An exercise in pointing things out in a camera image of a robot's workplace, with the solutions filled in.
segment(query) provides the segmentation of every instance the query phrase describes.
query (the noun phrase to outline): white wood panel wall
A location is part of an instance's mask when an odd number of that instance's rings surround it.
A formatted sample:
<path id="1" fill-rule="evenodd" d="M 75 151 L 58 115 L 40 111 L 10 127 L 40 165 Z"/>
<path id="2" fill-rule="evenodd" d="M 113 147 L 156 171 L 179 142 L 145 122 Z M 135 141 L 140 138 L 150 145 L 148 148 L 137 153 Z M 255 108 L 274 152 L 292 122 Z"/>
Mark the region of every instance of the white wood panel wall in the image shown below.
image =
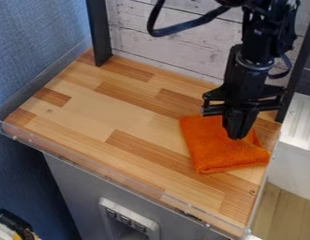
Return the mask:
<path id="1" fill-rule="evenodd" d="M 210 82 L 221 83 L 229 49 L 241 42 L 242 11 L 234 8 L 203 26 L 169 37 L 151 37 L 146 23 L 156 0 L 108 0 L 111 40 L 118 55 L 171 69 Z M 214 0 L 168 0 L 157 26 L 197 18 L 217 7 Z M 303 0 L 297 22 L 299 38 L 288 55 L 295 62 L 310 21 L 310 0 Z M 275 72 L 283 70 L 279 61 Z M 288 77 L 274 84 L 286 85 Z"/>

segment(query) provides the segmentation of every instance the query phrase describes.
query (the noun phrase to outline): orange towel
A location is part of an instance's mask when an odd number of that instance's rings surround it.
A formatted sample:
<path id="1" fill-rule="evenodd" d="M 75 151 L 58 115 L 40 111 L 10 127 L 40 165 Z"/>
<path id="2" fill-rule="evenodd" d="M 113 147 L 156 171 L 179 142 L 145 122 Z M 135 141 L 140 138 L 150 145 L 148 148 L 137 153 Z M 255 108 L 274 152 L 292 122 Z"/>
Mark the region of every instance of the orange towel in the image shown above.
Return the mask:
<path id="1" fill-rule="evenodd" d="M 181 120 L 185 141 L 198 173 L 216 173 L 267 165 L 270 154 L 261 148 L 252 129 L 242 140 L 228 138 L 222 116 L 192 116 Z"/>

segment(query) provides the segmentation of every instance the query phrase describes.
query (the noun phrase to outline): gray cabinet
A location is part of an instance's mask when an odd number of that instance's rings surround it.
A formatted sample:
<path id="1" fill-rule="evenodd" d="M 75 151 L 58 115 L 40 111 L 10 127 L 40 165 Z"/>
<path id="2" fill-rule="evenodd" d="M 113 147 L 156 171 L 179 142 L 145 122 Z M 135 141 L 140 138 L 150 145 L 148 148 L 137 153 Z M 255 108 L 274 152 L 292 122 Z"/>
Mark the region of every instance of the gray cabinet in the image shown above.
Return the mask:
<path id="1" fill-rule="evenodd" d="M 66 200 L 83 240 L 112 240 L 107 231 L 131 231 L 113 240 L 149 239 L 146 234 L 133 232 L 125 224 L 111 217 L 102 217 L 101 198 L 108 199 L 157 223 L 160 240 L 226 240 L 225 236 L 211 231 L 203 223 L 149 201 L 129 190 L 107 182 L 85 170 L 55 157 L 45 155 L 53 176 Z"/>

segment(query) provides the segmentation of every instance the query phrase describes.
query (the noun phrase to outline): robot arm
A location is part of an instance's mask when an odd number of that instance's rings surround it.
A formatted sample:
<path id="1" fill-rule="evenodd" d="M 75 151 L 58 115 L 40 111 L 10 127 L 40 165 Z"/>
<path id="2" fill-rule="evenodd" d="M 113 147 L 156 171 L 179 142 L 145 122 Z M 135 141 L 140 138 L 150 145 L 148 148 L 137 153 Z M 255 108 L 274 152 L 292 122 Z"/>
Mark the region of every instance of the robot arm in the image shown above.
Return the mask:
<path id="1" fill-rule="evenodd" d="M 222 86 L 203 94 L 203 116 L 223 115 L 223 127 L 231 139 L 244 138 L 259 112 L 278 110 L 286 90 L 265 84 L 267 77 L 288 75 L 292 65 L 285 53 L 297 38 L 295 20 L 299 0 L 215 0 L 220 7 L 196 20 L 154 29 L 165 0 L 158 0 L 148 21 L 148 32 L 163 37 L 212 21 L 220 14 L 242 6 L 243 43 L 231 48 Z M 276 75 L 269 71 L 274 59 L 281 58 L 288 70 Z M 223 104 L 213 105 L 213 101 Z"/>

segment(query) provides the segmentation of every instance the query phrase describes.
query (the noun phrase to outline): black vertical post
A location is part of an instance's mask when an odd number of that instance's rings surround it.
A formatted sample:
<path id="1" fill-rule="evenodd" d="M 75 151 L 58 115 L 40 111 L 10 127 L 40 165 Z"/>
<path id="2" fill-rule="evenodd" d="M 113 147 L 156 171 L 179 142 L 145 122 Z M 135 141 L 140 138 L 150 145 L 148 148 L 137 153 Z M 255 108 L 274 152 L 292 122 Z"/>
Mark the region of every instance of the black vertical post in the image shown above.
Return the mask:
<path id="1" fill-rule="evenodd" d="M 96 66 L 103 65 L 111 56 L 111 36 L 106 0 L 86 0 Z"/>
<path id="2" fill-rule="evenodd" d="M 287 93 L 285 94 L 284 99 L 283 99 L 283 107 L 280 109 L 280 111 L 278 112 L 278 115 L 275 118 L 277 122 L 282 123 L 285 120 L 288 107 L 296 91 L 298 82 L 303 74 L 303 69 L 307 62 L 309 53 L 310 53 L 310 23 L 308 25 L 308 30 L 304 37 L 303 45 L 299 52 L 295 67 L 291 73 L 291 77 L 290 77 L 289 84 L 287 87 Z"/>

